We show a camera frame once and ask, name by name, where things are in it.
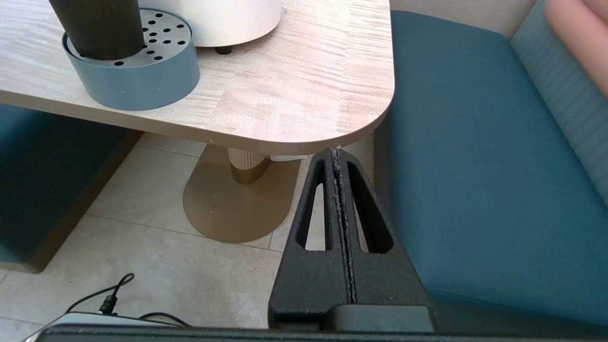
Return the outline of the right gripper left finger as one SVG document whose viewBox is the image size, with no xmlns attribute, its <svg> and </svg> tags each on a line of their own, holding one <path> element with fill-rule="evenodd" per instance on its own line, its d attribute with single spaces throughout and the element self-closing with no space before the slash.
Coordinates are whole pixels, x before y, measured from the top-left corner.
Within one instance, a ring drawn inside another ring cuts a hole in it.
<svg viewBox="0 0 608 342">
<path fill-rule="evenodd" d="M 336 153 L 325 149 L 311 160 L 268 302 L 271 329 L 319 329 L 333 307 L 352 301 Z M 325 249 L 312 251 L 306 242 L 319 185 Z"/>
</svg>

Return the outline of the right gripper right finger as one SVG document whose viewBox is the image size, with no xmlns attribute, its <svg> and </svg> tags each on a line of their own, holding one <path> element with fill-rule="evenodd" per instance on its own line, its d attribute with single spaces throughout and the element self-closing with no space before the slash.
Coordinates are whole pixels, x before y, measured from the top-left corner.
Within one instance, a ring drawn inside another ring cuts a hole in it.
<svg viewBox="0 0 608 342">
<path fill-rule="evenodd" d="M 360 162 L 337 150 L 341 236 L 352 304 L 431 305 Z"/>
</svg>

